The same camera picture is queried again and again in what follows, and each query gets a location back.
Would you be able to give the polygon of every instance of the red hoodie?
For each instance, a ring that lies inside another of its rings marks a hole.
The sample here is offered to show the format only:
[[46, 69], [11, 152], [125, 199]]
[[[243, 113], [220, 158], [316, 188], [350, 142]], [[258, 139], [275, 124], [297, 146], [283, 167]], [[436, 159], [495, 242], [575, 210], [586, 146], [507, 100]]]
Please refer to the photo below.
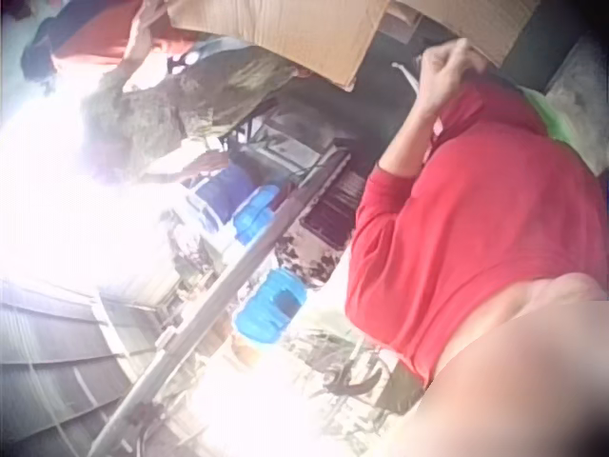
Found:
[[463, 320], [519, 281], [581, 272], [607, 286], [599, 182], [524, 98], [470, 83], [421, 175], [368, 179], [346, 313], [428, 385]]

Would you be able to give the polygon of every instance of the skin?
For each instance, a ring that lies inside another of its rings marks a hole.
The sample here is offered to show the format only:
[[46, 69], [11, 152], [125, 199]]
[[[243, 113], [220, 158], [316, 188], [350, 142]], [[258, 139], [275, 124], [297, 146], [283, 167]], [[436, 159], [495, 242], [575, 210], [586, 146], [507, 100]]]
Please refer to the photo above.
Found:
[[[466, 40], [428, 50], [420, 96], [379, 167], [417, 176], [440, 111], [468, 71], [485, 67]], [[577, 273], [491, 297], [457, 329], [420, 404], [374, 455], [582, 455], [569, 445], [595, 414], [609, 418], [602, 300], [606, 291]]]

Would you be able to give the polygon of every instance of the metal rail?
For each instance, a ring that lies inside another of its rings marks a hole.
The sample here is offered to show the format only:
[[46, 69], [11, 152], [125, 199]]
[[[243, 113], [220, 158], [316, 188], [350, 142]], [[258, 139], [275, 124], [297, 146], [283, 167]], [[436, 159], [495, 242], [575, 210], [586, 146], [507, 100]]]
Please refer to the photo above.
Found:
[[125, 400], [95, 439], [88, 457], [107, 457], [118, 447], [125, 430], [132, 424], [133, 414], [140, 405], [152, 402], [188, 355], [220, 317], [237, 290], [273, 250], [276, 242], [294, 223], [315, 194], [329, 184], [330, 178], [347, 160], [347, 153], [337, 151], [322, 166], [313, 170], [303, 185], [295, 190], [275, 214], [273, 222], [246, 250], [235, 265], [228, 267], [201, 298], [196, 313], [184, 321], [175, 336], [161, 348], [144, 374], [135, 382]]

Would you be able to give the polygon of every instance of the hand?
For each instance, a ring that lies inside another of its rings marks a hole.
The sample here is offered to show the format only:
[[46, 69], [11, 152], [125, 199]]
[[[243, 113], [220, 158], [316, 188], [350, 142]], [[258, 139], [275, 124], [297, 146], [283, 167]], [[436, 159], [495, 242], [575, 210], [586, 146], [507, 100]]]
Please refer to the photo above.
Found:
[[188, 164], [182, 173], [190, 176], [225, 169], [230, 165], [227, 152], [208, 150]]
[[143, 0], [131, 22], [125, 59], [144, 61], [152, 50], [150, 26], [167, 12], [168, 3], [159, 8], [160, 0]]
[[488, 61], [466, 39], [429, 48], [422, 56], [421, 86], [415, 108], [423, 116], [437, 118], [442, 108], [461, 89], [465, 73], [484, 73]]

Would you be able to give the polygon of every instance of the blue plastic jug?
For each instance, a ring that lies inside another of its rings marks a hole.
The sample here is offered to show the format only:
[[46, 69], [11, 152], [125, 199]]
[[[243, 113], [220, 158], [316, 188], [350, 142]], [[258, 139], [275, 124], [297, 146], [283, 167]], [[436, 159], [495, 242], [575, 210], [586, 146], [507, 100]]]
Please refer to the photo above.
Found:
[[235, 328], [257, 343], [276, 343], [305, 301], [301, 280], [286, 269], [274, 269], [237, 314]]
[[279, 192], [277, 186], [262, 186], [256, 190], [249, 202], [237, 211], [233, 225], [237, 230], [235, 238], [242, 245], [247, 245], [271, 223], [274, 213], [269, 205]]

